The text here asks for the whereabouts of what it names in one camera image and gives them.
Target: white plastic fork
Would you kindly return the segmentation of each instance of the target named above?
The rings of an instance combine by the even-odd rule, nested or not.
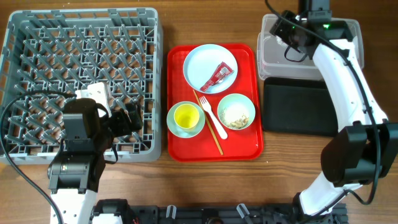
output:
[[[228,138],[227,133],[225,132],[224,128],[222,127],[222,125],[220,124],[220,122],[218,121],[218,119],[216,118],[216,116],[214,116],[212,110],[211,110],[211,105],[210,103],[207,101],[206,97],[202,96],[201,98],[199,98],[199,101],[201,103],[202,108],[208,113],[210,114],[211,119],[213,120],[214,125],[216,126],[217,132],[220,135],[220,137],[222,139],[226,139]]]

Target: cup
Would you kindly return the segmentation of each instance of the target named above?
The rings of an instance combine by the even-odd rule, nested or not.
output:
[[[199,122],[199,111],[191,104],[180,105],[174,112],[175,123],[184,131],[193,131]]]

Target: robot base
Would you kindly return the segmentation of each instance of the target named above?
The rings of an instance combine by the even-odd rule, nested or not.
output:
[[[167,208],[156,206],[130,206],[139,223],[148,224],[245,224],[247,219],[241,218],[236,207],[197,207],[177,208],[175,219],[167,215]],[[287,214],[291,204],[271,204],[263,207],[247,207],[249,222],[253,224],[290,224]],[[309,224],[348,224],[346,204],[339,203],[330,215],[322,221],[308,222]]]

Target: wood grain surface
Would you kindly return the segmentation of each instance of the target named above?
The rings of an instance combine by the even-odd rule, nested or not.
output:
[[[278,11],[297,10],[297,0],[270,2]],[[164,68],[167,52],[177,45],[241,42],[256,52],[262,17],[269,13],[262,0],[1,0],[0,37],[4,37],[9,15],[15,10],[96,7],[156,8],[164,28]],[[381,108],[391,121],[397,121],[398,1],[332,0],[331,8],[334,17],[356,19],[361,24],[364,74]],[[262,81],[259,87],[262,93]],[[166,101],[163,94],[163,118]],[[164,122],[163,151],[158,161],[107,166],[98,199],[126,198],[131,205],[161,207],[290,202],[319,174],[320,153],[330,141],[330,138],[266,132],[264,152],[256,160],[181,164],[167,153],[166,132]],[[47,166],[21,168],[47,189]],[[348,204],[350,223],[398,223],[396,186],[397,163],[388,176],[379,181],[372,205],[360,205],[352,196],[343,200]],[[363,197],[367,197],[368,192],[369,187],[359,190]],[[48,223],[49,216],[50,205],[42,196],[10,166],[0,164],[0,223]]]

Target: saucer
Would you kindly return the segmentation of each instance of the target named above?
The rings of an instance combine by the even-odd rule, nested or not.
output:
[[[178,106],[185,104],[185,103],[191,104],[194,107],[196,107],[199,111],[199,116],[200,116],[198,124],[196,125],[195,129],[190,132],[184,131],[174,121],[175,110],[177,109]],[[199,134],[202,131],[204,126],[205,126],[205,113],[200,108],[200,106],[198,106],[196,103],[192,103],[189,101],[179,102],[179,103],[175,104],[173,107],[171,107],[171,109],[169,110],[169,113],[167,113],[167,127],[169,128],[171,133],[173,133],[175,136],[177,136],[179,138],[192,138],[192,137],[196,136],[197,134]]]

